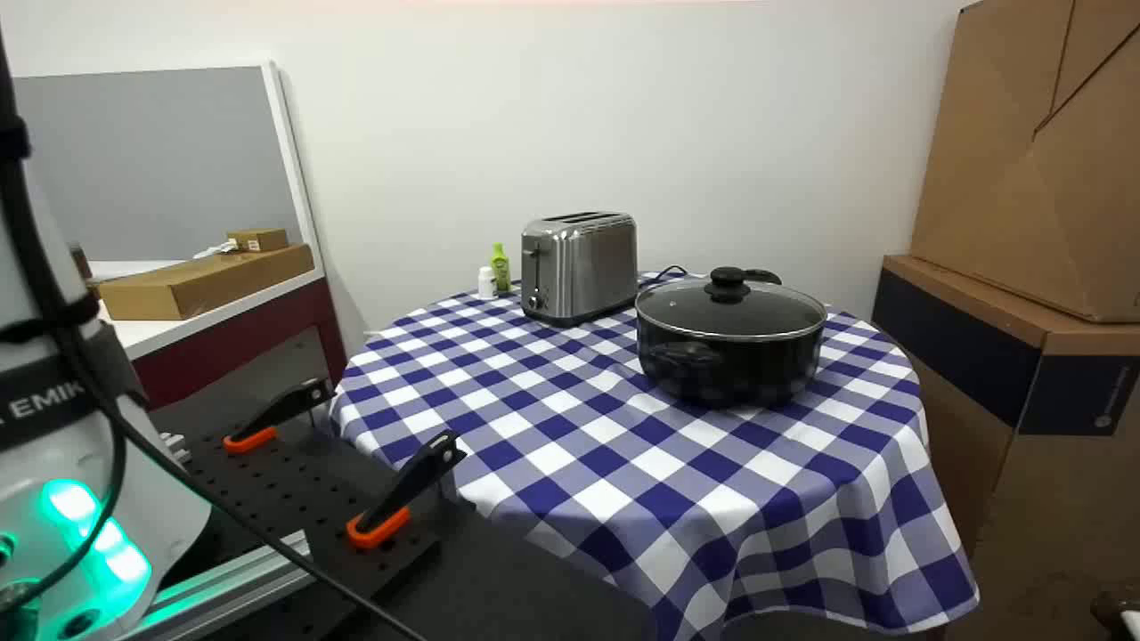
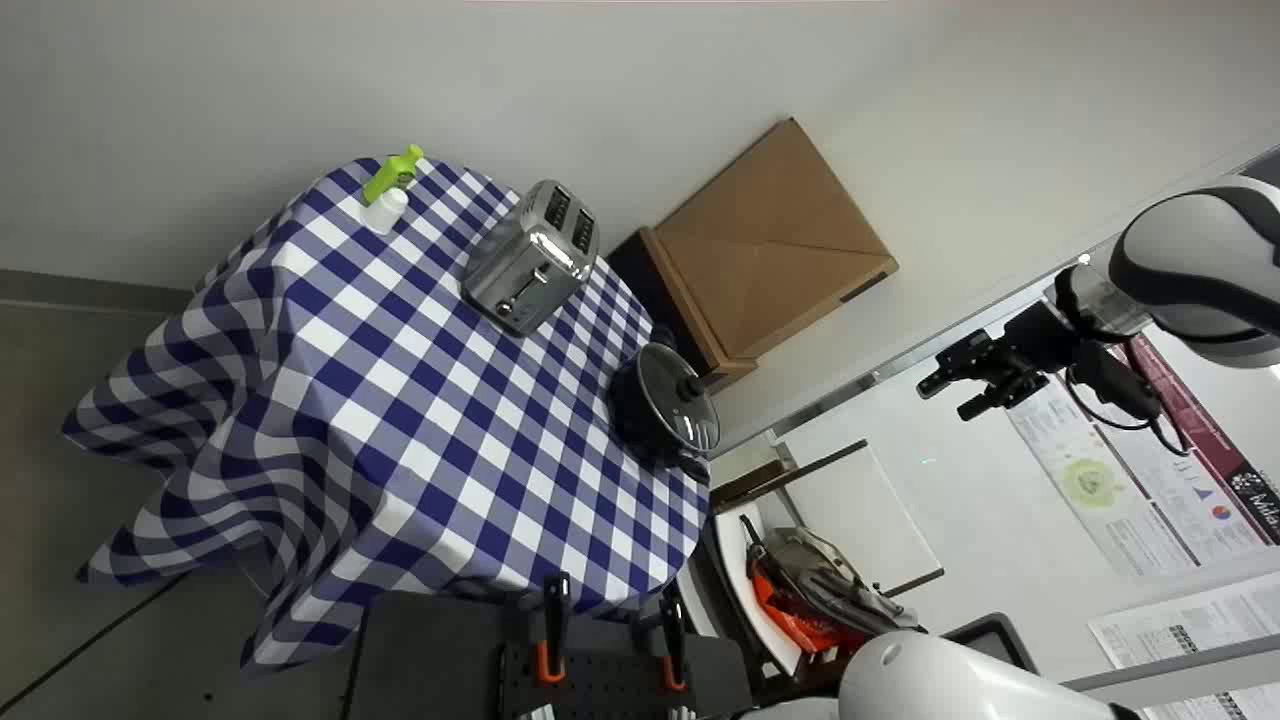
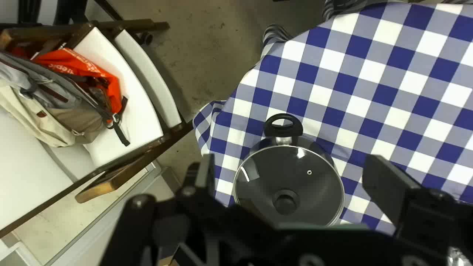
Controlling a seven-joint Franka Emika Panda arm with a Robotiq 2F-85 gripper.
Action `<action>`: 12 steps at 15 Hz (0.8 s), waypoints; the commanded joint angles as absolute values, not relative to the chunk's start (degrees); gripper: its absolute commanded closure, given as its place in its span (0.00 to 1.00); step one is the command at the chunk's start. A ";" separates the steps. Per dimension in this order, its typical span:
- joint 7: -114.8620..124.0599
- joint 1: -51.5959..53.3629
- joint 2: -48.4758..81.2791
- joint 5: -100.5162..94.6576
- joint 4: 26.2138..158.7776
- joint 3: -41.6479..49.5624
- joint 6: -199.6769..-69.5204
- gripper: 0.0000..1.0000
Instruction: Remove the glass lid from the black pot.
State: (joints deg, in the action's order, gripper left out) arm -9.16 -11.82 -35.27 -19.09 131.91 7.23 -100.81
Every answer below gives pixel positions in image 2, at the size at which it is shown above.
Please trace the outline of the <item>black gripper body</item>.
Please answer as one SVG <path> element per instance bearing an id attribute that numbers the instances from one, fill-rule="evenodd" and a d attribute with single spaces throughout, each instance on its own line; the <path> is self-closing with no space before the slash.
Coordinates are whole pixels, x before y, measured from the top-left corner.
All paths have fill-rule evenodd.
<path id="1" fill-rule="evenodd" d="M 1032 303 L 1013 314 L 1003 322 L 1003 340 L 1036 371 L 1061 371 L 1080 351 L 1080 337 L 1049 303 Z"/>

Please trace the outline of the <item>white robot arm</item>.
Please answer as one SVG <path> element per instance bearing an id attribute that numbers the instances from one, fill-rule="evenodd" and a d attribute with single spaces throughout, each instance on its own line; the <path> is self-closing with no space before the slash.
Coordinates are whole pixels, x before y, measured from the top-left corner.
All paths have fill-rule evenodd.
<path id="1" fill-rule="evenodd" d="M 1136 212 L 1100 261 L 1069 263 L 1000 337 L 973 332 L 914 384 L 935 397 L 954 379 L 979 390 L 954 406 L 977 420 L 1014 406 L 1053 371 L 1129 411 L 1164 438 L 1169 400 L 1136 360 L 1136 332 L 1156 322 L 1229 366 L 1264 366 L 1280 342 L 1280 202 L 1275 177 L 1244 168 L 1220 185 L 1173 192 Z M 839 672 L 834 720 L 1140 720 L 977 649 L 885 630 Z"/>

